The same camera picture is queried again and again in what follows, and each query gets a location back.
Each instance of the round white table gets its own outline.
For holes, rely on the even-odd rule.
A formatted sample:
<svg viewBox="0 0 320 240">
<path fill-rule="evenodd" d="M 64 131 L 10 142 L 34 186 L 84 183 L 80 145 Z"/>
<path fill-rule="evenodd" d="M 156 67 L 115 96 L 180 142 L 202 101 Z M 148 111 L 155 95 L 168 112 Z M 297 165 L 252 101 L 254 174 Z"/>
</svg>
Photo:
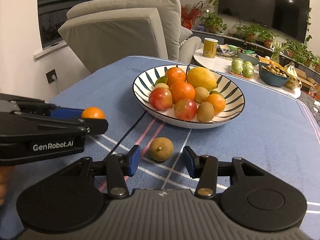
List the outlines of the round white table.
<svg viewBox="0 0 320 240">
<path fill-rule="evenodd" d="M 203 49 L 198 49 L 193 54 L 195 61 L 197 63 L 199 63 L 201 66 L 212 69 L 212 70 L 216 70 L 216 71 L 222 72 L 222 73 L 228 73 L 228 74 L 230 73 L 230 67 L 231 67 L 230 60 L 220 58 L 220 57 L 207 58 L 207 57 L 203 57 L 202 53 L 203 53 Z M 243 78 L 243 80 L 247 80 L 248 82 L 260 84 L 262 86 L 271 88 L 271 89 L 279 91 L 281 93 L 290 95 L 294 98 L 298 98 L 301 95 L 301 90 L 298 88 L 296 88 L 295 90 L 292 90 L 292 89 L 287 88 L 285 86 L 274 87 L 274 86 L 270 86 L 270 85 L 266 84 L 259 76 L 258 65 L 254 66 L 253 79 L 248 80 L 248 79 Z"/>
</svg>

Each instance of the human hand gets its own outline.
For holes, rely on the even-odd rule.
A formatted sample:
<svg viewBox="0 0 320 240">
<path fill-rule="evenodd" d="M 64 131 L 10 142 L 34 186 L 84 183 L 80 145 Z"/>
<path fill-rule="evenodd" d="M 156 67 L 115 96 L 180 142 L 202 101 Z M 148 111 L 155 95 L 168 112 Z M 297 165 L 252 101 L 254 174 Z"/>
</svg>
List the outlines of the human hand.
<svg viewBox="0 0 320 240">
<path fill-rule="evenodd" d="M 7 193 L 7 182 L 14 169 L 12 167 L 0 167 L 0 206 L 4 203 L 5 194 Z"/>
</svg>

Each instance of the striped bowl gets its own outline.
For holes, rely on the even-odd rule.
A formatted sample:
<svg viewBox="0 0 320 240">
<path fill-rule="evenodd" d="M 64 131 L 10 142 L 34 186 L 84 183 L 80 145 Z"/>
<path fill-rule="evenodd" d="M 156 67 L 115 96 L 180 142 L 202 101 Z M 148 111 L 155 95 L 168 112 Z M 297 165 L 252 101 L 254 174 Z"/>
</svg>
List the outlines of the striped bowl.
<svg viewBox="0 0 320 240">
<path fill-rule="evenodd" d="M 179 67 L 186 73 L 195 66 L 186 65 L 167 65 L 156 68 L 151 68 L 141 73 L 133 82 L 132 89 L 135 97 L 140 102 L 142 107 L 154 117 L 163 122 L 190 129 L 207 129 L 218 127 L 230 122 L 239 116 L 245 106 L 245 99 L 242 91 L 227 77 L 212 71 L 216 77 L 218 88 L 215 90 L 220 92 L 226 99 L 226 108 L 220 114 L 217 114 L 210 122 L 198 122 L 196 117 L 191 121 L 183 121 L 174 117 L 174 111 L 168 109 L 166 111 L 158 111 L 154 109 L 148 102 L 148 97 L 154 89 L 156 80 L 164 76 L 167 69 Z"/>
</svg>

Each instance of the teal bowl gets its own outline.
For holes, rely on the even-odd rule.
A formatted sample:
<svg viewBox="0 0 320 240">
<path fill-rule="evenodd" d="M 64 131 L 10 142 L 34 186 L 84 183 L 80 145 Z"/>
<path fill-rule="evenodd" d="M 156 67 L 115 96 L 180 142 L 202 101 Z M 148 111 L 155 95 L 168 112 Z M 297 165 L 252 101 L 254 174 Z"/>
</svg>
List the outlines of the teal bowl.
<svg viewBox="0 0 320 240">
<path fill-rule="evenodd" d="M 261 67 L 261 66 L 266 67 L 268 65 L 270 65 L 270 64 L 259 62 L 259 76 L 260 76 L 260 78 L 266 84 L 268 84 L 270 86 L 282 87 L 288 81 L 289 76 L 284 71 L 282 71 L 281 69 L 279 69 L 280 73 L 285 74 L 287 77 L 282 77 L 282 76 L 273 74 L 273 73 L 269 72 L 268 70 L 263 69 Z"/>
<path fill-rule="evenodd" d="M 240 59 L 242 59 L 243 61 L 250 61 L 252 63 L 252 65 L 257 65 L 260 61 L 260 59 L 256 58 L 256 57 L 251 57 L 249 55 L 243 54 L 241 52 L 238 51 L 238 57 Z"/>
</svg>

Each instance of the power outlet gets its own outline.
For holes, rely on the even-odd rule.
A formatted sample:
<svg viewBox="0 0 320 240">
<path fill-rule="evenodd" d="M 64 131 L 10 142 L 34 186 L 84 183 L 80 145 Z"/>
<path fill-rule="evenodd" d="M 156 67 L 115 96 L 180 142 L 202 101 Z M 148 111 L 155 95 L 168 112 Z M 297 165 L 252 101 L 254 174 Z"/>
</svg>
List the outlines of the power outlet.
<svg viewBox="0 0 320 240">
<path fill-rule="evenodd" d="M 52 76 L 53 76 L 53 75 L 55 75 L 56 78 L 58 79 L 55 69 L 51 70 L 50 72 L 48 72 L 48 73 L 46 74 L 47 80 L 48 80 L 48 83 L 49 83 L 49 84 L 51 84 L 52 82 L 54 82 L 54 80 L 52 79 Z"/>
</svg>

